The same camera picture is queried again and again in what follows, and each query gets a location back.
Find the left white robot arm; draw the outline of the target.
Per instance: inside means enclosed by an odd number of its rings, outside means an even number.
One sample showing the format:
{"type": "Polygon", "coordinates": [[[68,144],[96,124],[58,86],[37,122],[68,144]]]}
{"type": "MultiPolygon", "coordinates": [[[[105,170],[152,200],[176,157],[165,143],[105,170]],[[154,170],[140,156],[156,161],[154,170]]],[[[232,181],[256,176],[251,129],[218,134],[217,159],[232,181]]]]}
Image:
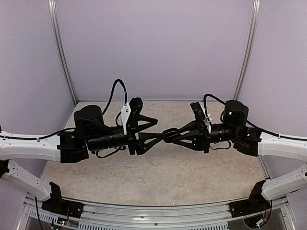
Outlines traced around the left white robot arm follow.
{"type": "Polygon", "coordinates": [[[57,213],[67,209],[60,187],[46,183],[22,169],[16,159],[38,159],[62,164],[78,163],[89,158],[89,153],[127,146],[131,155],[143,155],[163,140],[159,133],[145,133],[144,130],[157,124],[157,119],[140,114],[142,105],[126,104],[121,110],[120,126],[107,126],[101,108],[88,105],[74,113],[74,128],[38,137],[0,133],[0,178],[25,188],[37,200],[48,205],[57,213]]]}

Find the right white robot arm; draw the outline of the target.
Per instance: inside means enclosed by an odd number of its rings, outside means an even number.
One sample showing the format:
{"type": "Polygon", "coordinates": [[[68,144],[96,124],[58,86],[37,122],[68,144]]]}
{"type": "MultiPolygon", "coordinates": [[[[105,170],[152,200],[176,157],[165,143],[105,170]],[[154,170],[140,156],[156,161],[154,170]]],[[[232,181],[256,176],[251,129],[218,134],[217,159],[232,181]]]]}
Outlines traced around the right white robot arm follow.
{"type": "MultiPolygon", "coordinates": [[[[253,125],[247,126],[248,107],[236,100],[225,102],[222,121],[211,124],[206,107],[191,103],[195,120],[176,129],[169,140],[191,150],[207,153],[212,143],[231,141],[234,149],[248,156],[276,156],[299,161],[307,160],[307,139],[289,137],[265,131],[253,125]]],[[[263,180],[254,188],[245,202],[248,212],[255,213],[279,196],[299,190],[307,185],[307,166],[275,179],[263,180]]]]}

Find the black earbud charging case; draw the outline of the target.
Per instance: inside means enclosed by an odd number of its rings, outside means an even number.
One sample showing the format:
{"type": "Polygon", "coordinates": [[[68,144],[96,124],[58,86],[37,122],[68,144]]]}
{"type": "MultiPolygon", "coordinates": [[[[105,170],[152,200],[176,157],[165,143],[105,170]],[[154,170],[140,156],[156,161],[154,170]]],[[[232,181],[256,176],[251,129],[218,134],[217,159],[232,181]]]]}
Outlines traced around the black earbud charging case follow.
{"type": "Polygon", "coordinates": [[[165,143],[172,143],[174,139],[180,136],[180,132],[177,128],[170,128],[162,132],[164,135],[163,141],[165,143]]]}

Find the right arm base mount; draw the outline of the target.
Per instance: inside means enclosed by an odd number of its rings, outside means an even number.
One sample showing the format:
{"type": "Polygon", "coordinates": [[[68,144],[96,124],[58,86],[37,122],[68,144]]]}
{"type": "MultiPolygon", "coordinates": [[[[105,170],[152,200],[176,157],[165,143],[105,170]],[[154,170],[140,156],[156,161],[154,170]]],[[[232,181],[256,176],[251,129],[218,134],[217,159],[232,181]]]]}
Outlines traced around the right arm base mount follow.
{"type": "Polygon", "coordinates": [[[257,182],[247,199],[229,203],[231,216],[233,218],[265,211],[272,207],[271,201],[266,200],[261,194],[264,183],[265,180],[257,182]]]}

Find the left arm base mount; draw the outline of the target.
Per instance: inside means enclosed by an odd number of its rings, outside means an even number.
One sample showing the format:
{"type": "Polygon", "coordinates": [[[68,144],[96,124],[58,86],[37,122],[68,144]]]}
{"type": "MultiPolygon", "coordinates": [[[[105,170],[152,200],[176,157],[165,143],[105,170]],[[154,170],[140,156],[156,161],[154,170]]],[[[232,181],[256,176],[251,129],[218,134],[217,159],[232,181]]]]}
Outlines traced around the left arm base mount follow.
{"type": "Polygon", "coordinates": [[[42,202],[42,209],[51,213],[60,214],[66,217],[81,218],[84,204],[62,198],[60,187],[50,182],[50,198],[42,202]]]}

